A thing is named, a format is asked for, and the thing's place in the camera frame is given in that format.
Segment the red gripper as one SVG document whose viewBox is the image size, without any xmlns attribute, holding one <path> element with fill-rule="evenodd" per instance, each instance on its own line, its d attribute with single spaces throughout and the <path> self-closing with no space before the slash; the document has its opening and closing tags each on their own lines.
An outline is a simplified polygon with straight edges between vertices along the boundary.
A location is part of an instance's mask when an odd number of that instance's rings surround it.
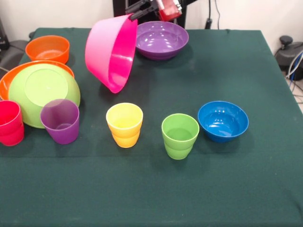
<svg viewBox="0 0 303 227">
<path fill-rule="evenodd" d="M 150 0 L 139 0 L 138 2 L 126 7 L 125 13 L 132 13 L 130 20 L 137 20 L 156 10 L 153 6 L 140 10 L 144 4 L 150 4 L 150 2 Z M 182 15 L 182 6 L 179 0 L 158 0 L 157 4 L 161 21 L 172 21 Z"/>
</svg>

